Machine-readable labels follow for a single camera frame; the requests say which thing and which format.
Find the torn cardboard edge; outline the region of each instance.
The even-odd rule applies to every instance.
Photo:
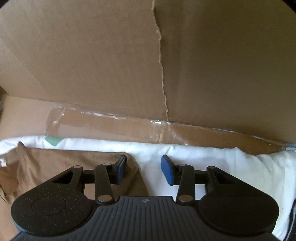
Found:
[[[46,135],[111,141],[178,144],[214,148],[238,147],[247,154],[270,154],[285,146],[238,132],[135,117],[118,117],[72,106],[51,109]]]
[[[158,27],[157,25],[157,21],[156,21],[156,18],[155,18],[155,14],[154,14],[154,5],[155,5],[155,0],[152,1],[152,8],[151,8],[151,11],[152,11],[152,14],[153,14],[153,19],[154,19],[154,24],[155,24],[155,27],[157,28],[156,30],[156,34],[158,35],[158,50],[159,50],[159,59],[158,59],[158,63],[160,65],[160,68],[161,68],[161,79],[162,79],[162,82],[161,82],[161,90],[162,90],[162,93],[163,93],[163,96],[164,96],[164,104],[165,104],[165,107],[166,107],[166,121],[169,122],[169,117],[168,117],[168,105],[167,105],[167,96],[165,94],[165,90],[164,90],[164,76],[163,76],[163,65],[161,63],[161,32],[160,32],[160,28]]]

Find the cardboard box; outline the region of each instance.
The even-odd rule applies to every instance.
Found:
[[[296,143],[296,15],[283,1],[9,1],[0,21],[9,95],[1,138],[47,133],[252,154]]]

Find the black plastic device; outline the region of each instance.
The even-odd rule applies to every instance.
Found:
[[[74,166],[15,200],[11,215],[20,233],[17,241],[275,241],[279,215],[269,195],[217,167],[195,170],[175,165],[168,156],[161,169],[170,185],[179,185],[171,196],[115,199],[111,184],[120,184],[126,156],[116,164],[94,170]],[[96,200],[83,195],[84,184],[95,184]],[[195,184],[204,184],[206,195],[195,200]]]

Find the logo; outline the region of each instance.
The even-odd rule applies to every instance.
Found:
[[[143,203],[148,203],[148,202],[150,202],[150,200],[147,199],[147,198],[145,198],[145,199],[142,200],[142,202],[143,202]]]

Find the green fabric patch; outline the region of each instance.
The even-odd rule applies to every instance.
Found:
[[[56,146],[63,138],[45,137],[45,140],[52,146]]]

